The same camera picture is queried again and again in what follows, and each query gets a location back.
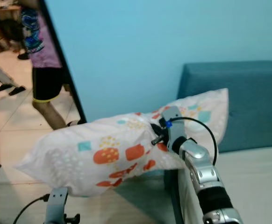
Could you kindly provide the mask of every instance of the printed pillowcase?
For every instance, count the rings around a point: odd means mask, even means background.
[[[74,196],[95,196],[124,180],[160,169],[181,169],[185,163],[155,139],[150,124],[178,106],[182,115],[199,119],[221,141],[227,123],[227,89],[176,100],[148,114],[130,113],[57,130],[41,138],[16,168],[53,188],[68,187]],[[209,133],[185,121],[186,134],[214,157]]]

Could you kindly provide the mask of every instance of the black tubing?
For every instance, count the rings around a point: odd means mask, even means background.
[[[222,187],[204,189],[197,196],[204,215],[218,209],[233,208],[226,190]]]
[[[178,137],[174,143],[172,144],[172,150],[176,153],[179,154],[179,148],[181,147],[181,145],[187,141],[187,139],[183,136]]]

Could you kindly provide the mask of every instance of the blue connector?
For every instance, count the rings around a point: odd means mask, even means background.
[[[172,122],[171,122],[170,120],[167,121],[167,122],[166,122],[166,127],[167,127],[167,128],[170,128],[171,126],[172,126]]]

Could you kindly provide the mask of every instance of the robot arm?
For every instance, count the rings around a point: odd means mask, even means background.
[[[178,107],[171,107],[162,114],[161,126],[168,130],[167,148],[177,153],[190,170],[190,177],[200,202],[205,224],[243,224],[224,188],[217,169],[212,164],[208,150],[193,139],[187,139]]]

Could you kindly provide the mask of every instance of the teal headboard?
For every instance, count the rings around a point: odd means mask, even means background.
[[[186,64],[178,98],[229,89],[220,152],[272,146],[272,61]]]

